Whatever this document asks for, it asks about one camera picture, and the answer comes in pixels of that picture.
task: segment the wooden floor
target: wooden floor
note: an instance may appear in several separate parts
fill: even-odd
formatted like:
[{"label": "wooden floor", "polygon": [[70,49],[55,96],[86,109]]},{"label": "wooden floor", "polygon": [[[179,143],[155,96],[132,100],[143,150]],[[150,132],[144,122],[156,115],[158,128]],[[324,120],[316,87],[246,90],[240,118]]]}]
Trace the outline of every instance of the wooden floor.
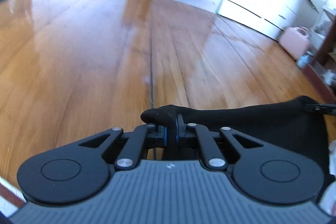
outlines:
[{"label": "wooden floor", "polygon": [[30,156],[133,130],[152,105],[320,101],[275,41],[171,0],[1,3],[0,87],[0,176],[14,185]]}]

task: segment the metal screw head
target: metal screw head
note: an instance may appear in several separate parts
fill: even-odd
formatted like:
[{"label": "metal screw head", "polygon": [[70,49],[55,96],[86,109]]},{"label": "metal screw head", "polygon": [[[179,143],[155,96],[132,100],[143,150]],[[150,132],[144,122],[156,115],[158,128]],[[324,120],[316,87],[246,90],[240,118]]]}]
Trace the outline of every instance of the metal screw head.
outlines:
[{"label": "metal screw head", "polygon": [[209,160],[209,165],[212,167],[222,167],[225,165],[225,160],[214,158]]},{"label": "metal screw head", "polygon": [[130,167],[133,164],[131,159],[119,159],[117,160],[117,165],[120,167]]}]

